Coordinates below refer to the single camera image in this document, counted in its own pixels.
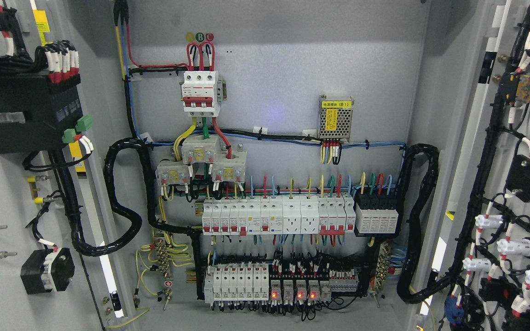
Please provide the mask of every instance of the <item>black plastic housing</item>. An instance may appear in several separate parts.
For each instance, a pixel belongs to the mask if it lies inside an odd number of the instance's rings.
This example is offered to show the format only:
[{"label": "black plastic housing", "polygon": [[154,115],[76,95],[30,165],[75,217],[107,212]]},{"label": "black plastic housing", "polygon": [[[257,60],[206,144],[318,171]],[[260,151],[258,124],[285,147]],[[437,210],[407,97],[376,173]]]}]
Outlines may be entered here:
[{"label": "black plastic housing", "polygon": [[[24,262],[20,277],[28,295],[51,292],[45,289],[41,275],[44,273],[44,260],[50,249],[40,249],[32,252],[30,257]],[[75,274],[75,264],[68,248],[59,251],[57,258],[52,262],[51,275],[57,291],[65,291],[71,282],[71,277]]]},{"label": "black plastic housing", "polygon": [[22,112],[25,123],[0,123],[0,154],[61,149],[63,132],[83,116],[76,85],[46,75],[0,75],[0,113]]},{"label": "black plastic housing", "polygon": [[515,285],[503,279],[480,279],[478,295],[483,301],[496,301],[504,309],[510,309],[513,300],[521,291]]},{"label": "black plastic housing", "polygon": [[507,103],[513,103],[517,99],[517,89],[521,81],[520,75],[511,75],[511,73],[504,73],[500,79],[500,95]]},{"label": "black plastic housing", "polygon": [[507,189],[523,202],[530,202],[530,158],[516,155],[507,176]]}]

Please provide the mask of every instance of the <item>black component box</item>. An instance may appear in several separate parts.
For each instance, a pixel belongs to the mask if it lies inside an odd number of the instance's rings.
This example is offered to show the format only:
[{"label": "black component box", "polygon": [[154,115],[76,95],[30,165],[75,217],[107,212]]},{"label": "black component box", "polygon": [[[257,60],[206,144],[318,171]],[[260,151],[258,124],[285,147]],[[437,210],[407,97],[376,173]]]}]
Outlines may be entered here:
[{"label": "black component box", "polygon": [[25,117],[25,123],[0,123],[0,154],[63,148],[63,132],[83,116],[80,82],[79,75],[58,84],[46,75],[0,75],[0,113]]}]

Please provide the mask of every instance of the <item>green terminal connector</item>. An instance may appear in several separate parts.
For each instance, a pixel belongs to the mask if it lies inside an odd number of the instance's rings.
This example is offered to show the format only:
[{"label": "green terminal connector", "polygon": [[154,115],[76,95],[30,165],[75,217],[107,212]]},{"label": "green terminal connector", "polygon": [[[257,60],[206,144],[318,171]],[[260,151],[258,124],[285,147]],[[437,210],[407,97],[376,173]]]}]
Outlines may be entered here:
[{"label": "green terminal connector", "polygon": [[76,135],[77,133],[75,132],[75,129],[65,130],[65,133],[63,134],[63,143],[65,144],[74,143]]},{"label": "green terminal connector", "polygon": [[85,115],[77,121],[75,130],[79,133],[89,130],[93,126],[93,117],[91,115]]}]

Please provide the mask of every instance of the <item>power supply label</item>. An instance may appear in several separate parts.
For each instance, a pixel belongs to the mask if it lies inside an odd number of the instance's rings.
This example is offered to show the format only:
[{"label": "power supply label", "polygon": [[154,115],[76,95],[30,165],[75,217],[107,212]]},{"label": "power supply label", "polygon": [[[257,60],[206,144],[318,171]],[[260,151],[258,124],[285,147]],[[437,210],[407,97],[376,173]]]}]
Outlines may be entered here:
[{"label": "power supply label", "polygon": [[337,129],[337,120],[339,119],[339,110],[331,108],[326,110],[326,124],[324,129],[327,131],[334,131]]},{"label": "power supply label", "polygon": [[336,100],[325,100],[322,101],[321,108],[351,108],[353,107],[353,102],[351,100],[342,100],[342,101],[336,101]]}]

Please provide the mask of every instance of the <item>warning sticker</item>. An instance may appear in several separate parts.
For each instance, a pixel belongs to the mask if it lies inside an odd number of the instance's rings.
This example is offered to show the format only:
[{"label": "warning sticker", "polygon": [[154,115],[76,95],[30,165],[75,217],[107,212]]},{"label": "warning sticker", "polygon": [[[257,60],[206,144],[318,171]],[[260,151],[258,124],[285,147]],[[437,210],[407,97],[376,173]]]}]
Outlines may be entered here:
[{"label": "warning sticker", "polygon": [[324,129],[327,131],[334,131],[337,129],[337,120],[339,118],[339,110],[331,108],[326,110],[326,124]]},{"label": "warning sticker", "polygon": [[36,21],[36,28],[38,29],[38,35],[40,35],[40,43],[42,46],[46,45],[46,38],[44,32],[50,32],[48,26],[48,19],[46,18],[46,11],[34,10],[34,19]]}]

